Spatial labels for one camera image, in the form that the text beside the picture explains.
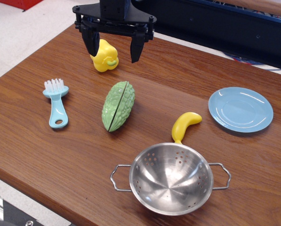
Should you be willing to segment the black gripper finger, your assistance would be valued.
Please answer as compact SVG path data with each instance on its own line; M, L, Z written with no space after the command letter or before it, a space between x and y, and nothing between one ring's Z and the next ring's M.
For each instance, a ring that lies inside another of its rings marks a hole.
M141 56L143 46L145 43L145 34L144 33L136 33L132 36L132 41L130 45L130 53L132 63L136 63L139 61Z
M99 50L99 32L82 28L82 39L88 53L93 57L96 56Z

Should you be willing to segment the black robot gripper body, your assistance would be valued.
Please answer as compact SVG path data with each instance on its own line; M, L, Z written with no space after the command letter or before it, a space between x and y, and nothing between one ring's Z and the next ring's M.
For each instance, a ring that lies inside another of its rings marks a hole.
M100 33L135 37L148 42L154 37L155 16L137 9L130 0L100 0L98 3L76 5L75 27L86 42L97 42Z

